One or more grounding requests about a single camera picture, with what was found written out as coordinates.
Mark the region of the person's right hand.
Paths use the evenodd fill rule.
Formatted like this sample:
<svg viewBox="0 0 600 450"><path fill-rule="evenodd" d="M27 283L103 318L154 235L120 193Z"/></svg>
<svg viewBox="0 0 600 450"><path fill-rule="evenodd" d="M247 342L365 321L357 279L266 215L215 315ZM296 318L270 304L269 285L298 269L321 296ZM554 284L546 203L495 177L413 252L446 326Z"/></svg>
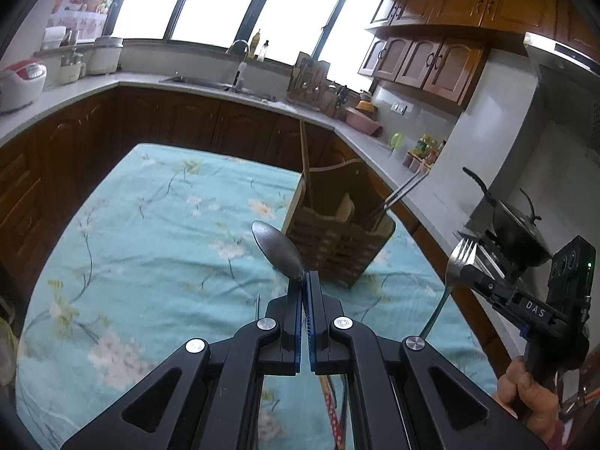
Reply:
<svg viewBox="0 0 600 450"><path fill-rule="evenodd" d="M537 383L526 370L523 357L514 358L498 379L492 398L514 417L513 403L519 399L531 410L527 428L548 443L553 437L560 412L555 393Z"/></svg>

